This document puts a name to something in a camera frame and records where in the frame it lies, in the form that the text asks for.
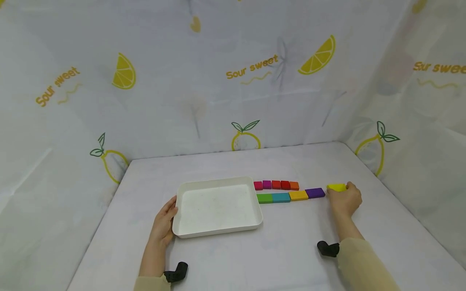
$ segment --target colored block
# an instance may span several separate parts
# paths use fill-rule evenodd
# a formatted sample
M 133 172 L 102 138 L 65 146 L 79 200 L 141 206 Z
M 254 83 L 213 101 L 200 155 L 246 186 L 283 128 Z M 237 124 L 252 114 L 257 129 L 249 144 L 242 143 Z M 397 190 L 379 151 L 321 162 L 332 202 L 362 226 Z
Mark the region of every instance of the colored block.
M 306 189 L 305 191 L 308 194 L 309 199 L 325 197 L 325 192 L 322 188 Z
M 299 190 L 299 183 L 298 182 L 290 182 L 290 188 L 293 191 L 298 191 Z
M 280 181 L 273 180 L 273 181 L 272 181 L 272 189 L 278 189 L 278 190 L 280 190 L 280 189 L 281 189 L 281 183 L 280 183 Z
M 273 203 L 272 194 L 257 194 L 259 204 Z
M 272 181 L 262 181 L 262 186 L 264 187 L 264 189 L 271 189 L 272 188 Z
M 254 188 L 256 188 L 256 190 L 262 190 L 262 189 L 264 189 L 264 188 L 262 187 L 262 181 L 254 182 Z
M 282 181 L 281 182 L 281 188 L 283 190 L 291 190 L 290 182 L 288 181 Z
M 290 202 L 291 198 L 288 193 L 272 193 L 274 203 Z
M 288 193 L 290 195 L 291 201 L 299 201 L 299 200 L 308 200 L 308 194 L 306 191 L 291 191 Z
M 345 184 L 329 184 L 327 185 L 328 188 L 333 189 L 337 192 L 343 192 L 346 191 L 346 185 Z

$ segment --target yellow lemon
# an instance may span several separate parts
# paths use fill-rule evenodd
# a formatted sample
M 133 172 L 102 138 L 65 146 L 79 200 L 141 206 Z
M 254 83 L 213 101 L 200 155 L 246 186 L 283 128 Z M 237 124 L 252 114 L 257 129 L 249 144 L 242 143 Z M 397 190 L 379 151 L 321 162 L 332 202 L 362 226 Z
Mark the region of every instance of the yellow lemon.
M 253 149 L 260 149 L 260 140 L 252 133 L 245 131 L 251 130 L 259 123 L 260 120 L 251 122 L 242 128 L 238 123 L 232 122 L 233 127 L 238 131 L 238 133 L 232 139 L 232 150 L 241 150 L 246 149 L 248 145 L 254 145 Z
M 315 54 L 304 63 L 298 72 L 303 75 L 310 75 L 325 67 L 333 57 L 335 45 L 335 37 L 330 35 L 329 39 L 327 39 Z
M 378 176 L 384 167 L 385 142 L 395 142 L 400 139 L 394 135 L 385 133 L 385 125 L 377 121 L 377 134 L 371 138 L 362 141 L 356 148 L 355 155 Z
M 419 12 L 424 9 L 425 5 L 427 4 L 427 0 L 419 0 L 416 4 L 412 6 L 412 13 L 418 14 Z
M 90 151 L 90 155 L 100 157 L 110 179 L 119 184 L 126 172 L 126 169 L 128 168 L 128 160 L 122 153 L 116 150 L 107 150 L 104 153 L 103 144 L 105 142 L 105 133 L 103 133 L 98 140 L 100 148 Z
M 189 25 L 194 32 L 201 32 L 201 21 L 199 17 L 193 16 L 192 23 Z
M 135 83 L 136 71 L 133 65 L 122 53 L 119 53 L 112 85 L 123 90 L 128 90 L 133 88 Z

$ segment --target plastic tray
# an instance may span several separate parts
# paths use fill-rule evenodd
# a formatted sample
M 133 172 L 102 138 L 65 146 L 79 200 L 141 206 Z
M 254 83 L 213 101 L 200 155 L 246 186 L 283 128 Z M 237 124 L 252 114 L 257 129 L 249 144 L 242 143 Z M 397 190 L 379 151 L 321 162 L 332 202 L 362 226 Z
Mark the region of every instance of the plastic tray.
M 263 220 L 249 177 L 182 184 L 176 206 L 173 233 L 180 238 L 253 230 Z

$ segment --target black bracket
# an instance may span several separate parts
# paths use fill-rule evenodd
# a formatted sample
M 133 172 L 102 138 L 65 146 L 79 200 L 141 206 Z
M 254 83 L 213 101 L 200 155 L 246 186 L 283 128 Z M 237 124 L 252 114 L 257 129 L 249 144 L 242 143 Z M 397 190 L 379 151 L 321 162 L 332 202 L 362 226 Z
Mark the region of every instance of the black bracket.
M 165 277 L 169 283 L 178 282 L 183 280 L 186 277 L 188 272 L 188 264 L 185 262 L 179 262 L 176 267 L 176 271 L 165 271 Z
M 336 257 L 340 252 L 340 244 L 336 243 L 329 245 L 325 241 L 319 241 L 317 243 L 317 249 L 322 256 Z

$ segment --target left hand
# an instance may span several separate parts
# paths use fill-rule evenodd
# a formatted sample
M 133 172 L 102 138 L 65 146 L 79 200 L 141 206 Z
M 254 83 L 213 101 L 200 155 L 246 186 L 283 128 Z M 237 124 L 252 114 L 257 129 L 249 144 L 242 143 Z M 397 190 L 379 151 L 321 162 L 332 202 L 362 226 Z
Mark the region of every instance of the left hand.
M 156 244 L 162 248 L 166 248 L 173 239 L 173 231 L 171 226 L 173 217 L 178 212 L 178 207 L 175 207 L 176 196 L 170 199 L 155 216 L 152 226 L 149 242 Z

